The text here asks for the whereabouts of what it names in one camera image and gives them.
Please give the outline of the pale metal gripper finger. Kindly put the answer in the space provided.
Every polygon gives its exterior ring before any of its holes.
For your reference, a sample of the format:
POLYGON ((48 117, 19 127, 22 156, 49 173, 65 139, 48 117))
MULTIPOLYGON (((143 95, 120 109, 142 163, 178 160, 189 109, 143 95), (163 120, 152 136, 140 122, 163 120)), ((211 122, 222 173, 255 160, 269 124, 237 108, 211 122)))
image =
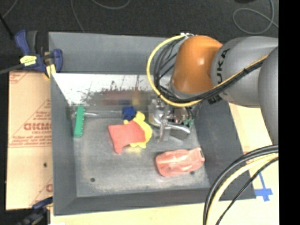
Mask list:
POLYGON ((176 130, 176 131, 181 131, 181 132, 184 132, 186 134, 190 134, 190 129, 188 127, 184 126, 184 125, 181 125, 181 124, 169 123, 168 127, 170 129, 173 129, 173 130, 176 130))
POLYGON ((157 135, 157 142, 166 142, 169 140, 168 122, 162 120, 159 124, 159 134, 157 135))

